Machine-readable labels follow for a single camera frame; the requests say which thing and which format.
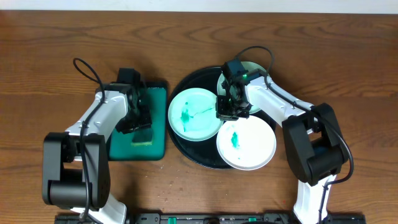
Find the green scrubbing sponge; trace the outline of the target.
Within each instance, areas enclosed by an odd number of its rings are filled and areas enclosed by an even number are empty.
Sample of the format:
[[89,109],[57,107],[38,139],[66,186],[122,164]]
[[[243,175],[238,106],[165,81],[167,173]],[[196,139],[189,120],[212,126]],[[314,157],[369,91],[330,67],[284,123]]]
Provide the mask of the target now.
[[133,146],[147,146],[154,142],[154,131],[152,128],[138,129],[133,132],[131,144]]

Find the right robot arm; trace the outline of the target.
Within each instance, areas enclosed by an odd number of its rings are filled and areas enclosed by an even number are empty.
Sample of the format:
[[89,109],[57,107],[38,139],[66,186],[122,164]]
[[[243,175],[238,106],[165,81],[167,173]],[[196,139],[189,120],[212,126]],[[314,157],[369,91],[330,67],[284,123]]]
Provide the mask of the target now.
[[347,181],[354,169],[331,106],[304,102],[268,75],[225,76],[219,86],[216,115],[225,121],[216,138],[221,158],[241,170],[270,162],[276,136],[265,121],[250,114],[252,106],[259,108],[282,128],[287,161],[298,180],[294,215],[300,223],[321,223],[330,187]]

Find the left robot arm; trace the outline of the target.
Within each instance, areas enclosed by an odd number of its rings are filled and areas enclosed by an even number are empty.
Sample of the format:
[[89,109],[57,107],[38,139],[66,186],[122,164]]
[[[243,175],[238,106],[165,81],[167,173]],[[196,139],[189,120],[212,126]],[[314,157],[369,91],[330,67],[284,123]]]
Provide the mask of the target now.
[[149,128],[149,109],[140,104],[141,82],[101,85],[84,115],[43,143],[42,200],[79,213],[82,222],[126,223],[127,206],[110,193],[107,142]]

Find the white plate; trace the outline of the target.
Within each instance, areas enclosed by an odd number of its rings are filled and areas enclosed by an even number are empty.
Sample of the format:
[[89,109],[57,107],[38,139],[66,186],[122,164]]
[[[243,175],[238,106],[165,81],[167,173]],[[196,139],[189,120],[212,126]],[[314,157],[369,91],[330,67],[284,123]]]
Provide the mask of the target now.
[[272,128],[255,116],[225,122],[216,138],[221,158],[239,170],[256,170],[265,166],[273,158],[276,145]]

